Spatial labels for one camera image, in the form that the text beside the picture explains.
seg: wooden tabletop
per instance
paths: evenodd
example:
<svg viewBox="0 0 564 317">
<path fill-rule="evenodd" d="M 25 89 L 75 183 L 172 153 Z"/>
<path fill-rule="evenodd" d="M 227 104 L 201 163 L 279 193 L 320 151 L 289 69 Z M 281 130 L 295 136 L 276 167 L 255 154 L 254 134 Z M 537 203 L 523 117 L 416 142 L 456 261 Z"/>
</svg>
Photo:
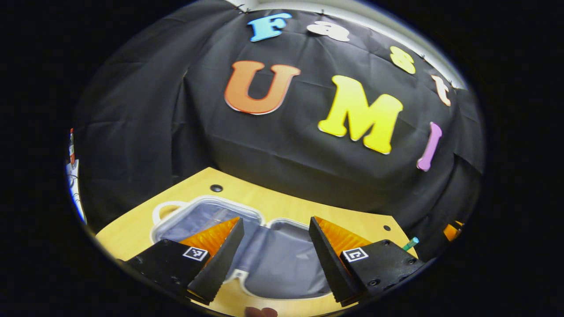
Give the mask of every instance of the wooden tabletop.
<svg viewBox="0 0 564 317">
<path fill-rule="evenodd" d="M 223 191 L 213 192 L 210 186 L 214 184 L 221 185 Z M 255 208 L 262 213 L 266 222 L 275 218 L 289 218 L 309 225 L 310 218 L 318 216 L 372 242 L 388 239 L 399 246 L 409 242 L 392 216 L 355 212 L 299 199 L 212 168 L 202 170 L 122 215 L 103 228 L 96 238 L 112 256 L 127 261 L 152 245 L 149 233 L 154 226 L 152 213 L 157 205 L 167 201 L 189 202 L 203 195 L 223 197 Z M 161 209 L 161 218 L 175 209 L 174 206 Z M 384 225 L 389 226 L 391 230 L 384 230 Z M 413 248 L 408 252 L 417 257 Z M 253 297 L 243 292 L 239 279 L 224 283 L 209 306 L 197 304 L 240 317 L 244 316 L 247 306 L 259 309 L 273 308 L 279 317 L 321 315 L 343 309 L 335 302 L 333 294 L 309 300 L 269 300 Z"/>
</svg>

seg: white wall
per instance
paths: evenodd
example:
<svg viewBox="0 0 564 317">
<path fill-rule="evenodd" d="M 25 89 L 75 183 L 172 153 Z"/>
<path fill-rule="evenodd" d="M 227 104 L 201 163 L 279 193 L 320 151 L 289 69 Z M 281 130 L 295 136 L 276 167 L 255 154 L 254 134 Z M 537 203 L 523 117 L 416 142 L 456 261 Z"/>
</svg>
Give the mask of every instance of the white wall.
<svg viewBox="0 0 564 317">
<path fill-rule="evenodd" d="M 448 61 L 443 53 L 435 49 L 430 42 L 423 39 L 415 30 L 409 29 L 388 12 L 378 11 L 379 8 L 366 6 L 355 0 L 227 0 L 235 6 L 242 5 L 240 10 L 251 11 L 268 9 L 294 9 L 321 12 L 350 20 L 382 33 L 409 47 L 419 55 L 425 55 L 425 60 L 436 68 L 446 79 L 452 81 L 456 88 L 467 88 L 456 68 Z"/>
</svg>

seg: pink letter i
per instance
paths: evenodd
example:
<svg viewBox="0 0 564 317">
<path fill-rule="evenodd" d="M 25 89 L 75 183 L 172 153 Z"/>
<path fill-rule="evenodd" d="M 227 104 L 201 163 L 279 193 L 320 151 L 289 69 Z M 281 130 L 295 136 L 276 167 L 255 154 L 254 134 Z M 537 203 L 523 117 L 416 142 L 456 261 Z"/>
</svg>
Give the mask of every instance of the pink letter i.
<svg viewBox="0 0 564 317">
<path fill-rule="evenodd" d="M 437 144 L 439 143 L 439 139 L 443 136 L 443 131 L 440 127 L 431 122 L 431 134 L 429 135 L 429 141 L 427 142 L 427 147 L 425 148 L 425 152 L 423 156 L 419 160 L 417 160 L 417 168 L 422 171 L 428 171 L 431 168 L 431 160 L 433 159 L 433 155 L 435 155 L 435 150 L 437 149 Z"/>
</svg>

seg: finger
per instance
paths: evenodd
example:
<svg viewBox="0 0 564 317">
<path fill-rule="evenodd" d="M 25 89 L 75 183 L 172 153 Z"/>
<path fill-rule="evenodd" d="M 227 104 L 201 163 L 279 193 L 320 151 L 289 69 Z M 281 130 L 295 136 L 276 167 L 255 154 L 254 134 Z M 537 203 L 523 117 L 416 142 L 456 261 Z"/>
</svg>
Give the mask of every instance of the finger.
<svg viewBox="0 0 564 317">
<path fill-rule="evenodd" d="M 265 307 L 261 310 L 263 316 L 265 317 L 278 317 L 278 312 L 272 308 Z"/>
<path fill-rule="evenodd" d="M 245 307 L 245 317 L 265 317 L 265 316 L 258 308 Z"/>
</svg>

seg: orange object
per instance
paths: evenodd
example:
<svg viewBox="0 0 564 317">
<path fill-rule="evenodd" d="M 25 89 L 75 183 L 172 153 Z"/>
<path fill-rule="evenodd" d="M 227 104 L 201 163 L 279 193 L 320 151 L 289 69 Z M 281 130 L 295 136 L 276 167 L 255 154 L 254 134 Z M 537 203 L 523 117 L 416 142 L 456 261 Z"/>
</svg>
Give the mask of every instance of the orange object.
<svg viewBox="0 0 564 317">
<path fill-rule="evenodd" d="M 74 135 L 73 135 L 74 129 L 70 130 L 70 145 L 69 145 L 69 157 L 70 157 L 70 164 L 72 165 L 72 168 L 74 169 Z"/>
<path fill-rule="evenodd" d="M 323 230 L 323 234 L 333 247 L 335 253 L 337 253 L 338 257 L 340 257 L 341 253 L 345 250 L 358 248 L 372 243 L 365 238 L 325 219 L 315 216 L 315 220 L 319 224 L 321 230 Z"/>
<path fill-rule="evenodd" d="M 209 262 L 209 260 L 214 257 L 217 251 L 219 251 L 221 245 L 223 244 L 223 242 L 225 242 L 225 239 L 231 233 L 231 230 L 233 229 L 237 221 L 239 221 L 239 217 L 203 230 L 180 241 L 180 243 L 207 250 L 210 253 L 210 258 L 208 259 Z"/>
<path fill-rule="evenodd" d="M 290 81 L 301 72 L 296 67 L 288 65 L 272 66 L 270 69 L 274 72 L 274 78 L 268 94 L 262 99 L 254 99 L 248 94 L 249 87 L 256 72 L 263 69 L 265 65 L 258 61 L 241 60 L 234 63 L 232 67 L 234 71 L 225 89 L 225 101 L 237 111 L 254 115 L 265 115 L 278 109 L 286 97 Z"/>
<path fill-rule="evenodd" d="M 454 226 L 451 224 L 448 224 L 447 227 L 443 230 L 443 233 L 447 237 L 448 241 L 456 239 L 459 236 L 460 232 L 462 232 L 460 229 L 454 228 Z"/>
</svg>

